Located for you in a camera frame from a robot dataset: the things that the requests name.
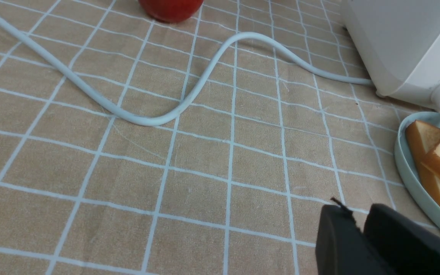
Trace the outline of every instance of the light blue plate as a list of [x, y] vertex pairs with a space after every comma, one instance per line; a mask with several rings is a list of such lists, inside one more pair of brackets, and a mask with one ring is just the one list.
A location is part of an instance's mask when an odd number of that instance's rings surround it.
[[417, 202], [435, 225], [440, 228], [440, 207], [422, 187], [407, 139], [405, 138], [405, 129], [415, 120], [422, 120], [440, 128], [440, 113], [419, 112], [406, 117], [398, 128], [398, 136], [395, 142], [396, 167], [415, 202]]

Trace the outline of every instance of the cable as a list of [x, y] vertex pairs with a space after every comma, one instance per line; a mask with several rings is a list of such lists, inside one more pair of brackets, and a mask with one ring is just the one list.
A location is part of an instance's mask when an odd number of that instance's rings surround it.
[[199, 92], [203, 88], [203, 86], [206, 83], [206, 80], [210, 76], [210, 74], [213, 71], [213, 68], [218, 63], [220, 57], [222, 54], [227, 50], [227, 48], [232, 45], [234, 42], [237, 42], [239, 40], [243, 39], [255, 39], [260, 40], [272, 47], [274, 47], [276, 50], [281, 52], [282, 54], [286, 55], [288, 58], [290, 58], [292, 61], [294, 61], [298, 66], [301, 68], [304, 68], [305, 70], [321, 76], [323, 78], [336, 80], [340, 82], [346, 82], [346, 83], [353, 83], [353, 84], [360, 84], [365, 86], [371, 86], [372, 81], [369, 79], [364, 78], [354, 78], [354, 77], [347, 77], [342, 75], [337, 75], [333, 73], [329, 73], [324, 70], [320, 70], [319, 68], [315, 68], [314, 66], [310, 65], [306, 61], [302, 60], [298, 56], [296, 56], [293, 52], [290, 52], [285, 46], [281, 45], [279, 42], [276, 42], [275, 40], [254, 32], [243, 32], [243, 33], [237, 33], [227, 39], [220, 49], [215, 53], [213, 58], [210, 60], [210, 63], [206, 67], [205, 71], [199, 78], [198, 82], [194, 86], [194, 88], [191, 90], [191, 92], [188, 94], [185, 99], [178, 104], [176, 108], [171, 110], [169, 113], [166, 113], [165, 115], [161, 115], [158, 117], [145, 117], [145, 116], [139, 116], [135, 115], [133, 113], [130, 113], [128, 111], [125, 111], [124, 109], [118, 107], [113, 102], [109, 101], [107, 98], [105, 98], [103, 95], [101, 95], [99, 92], [97, 92], [95, 89], [93, 89], [90, 85], [88, 85], [84, 80], [82, 80], [78, 75], [76, 75], [70, 68], [68, 68], [66, 65], [64, 65], [61, 61], [59, 61], [55, 56], [53, 56], [50, 52], [45, 50], [42, 46], [38, 45], [35, 41], [30, 39], [28, 36], [26, 36], [24, 33], [19, 31], [14, 26], [11, 26], [10, 23], [5, 21], [0, 17], [0, 27], [6, 30], [8, 33], [19, 39], [23, 44], [27, 45], [30, 49], [33, 49], [37, 54], [42, 56], [47, 62], [49, 62], [51, 65], [53, 65], [57, 70], [59, 70], [63, 75], [65, 75], [69, 80], [71, 80], [77, 87], [79, 87], [84, 93], [86, 93], [89, 97], [91, 97], [94, 101], [96, 101], [99, 105], [103, 106], [106, 110], [110, 111], [117, 117], [122, 118], [123, 120], [127, 120], [128, 122], [131, 122], [133, 124], [142, 125], [142, 126], [159, 126], [162, 124], [166, 124], [170, 122], [171, 120], [174, 120], [176, 117], [178, 117], [188, 106], [194, 101], [194, 99], [198, 96]]

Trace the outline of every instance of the apple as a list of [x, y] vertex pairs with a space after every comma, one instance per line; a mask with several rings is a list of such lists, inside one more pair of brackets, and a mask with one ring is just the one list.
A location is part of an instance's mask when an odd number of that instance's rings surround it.
[[138, 0], [151, 17], [166, 23], [179, 23], [190, 18], [203, 0]]

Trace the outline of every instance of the black object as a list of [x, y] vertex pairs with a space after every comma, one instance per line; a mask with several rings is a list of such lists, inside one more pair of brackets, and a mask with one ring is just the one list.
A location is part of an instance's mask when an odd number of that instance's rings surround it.
[[325, 205], [315, 248], [319, 275], [440, 274], [440, 237], [386, 205], [373, 204], [364, 232], [335, 199]]

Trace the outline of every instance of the red apple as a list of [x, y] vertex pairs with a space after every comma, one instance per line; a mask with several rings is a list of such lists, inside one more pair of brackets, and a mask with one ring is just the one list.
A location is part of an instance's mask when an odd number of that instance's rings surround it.
[[138, 0], [150, 16], [166, 23], [179, 23], [190, 18], [203, 0]]

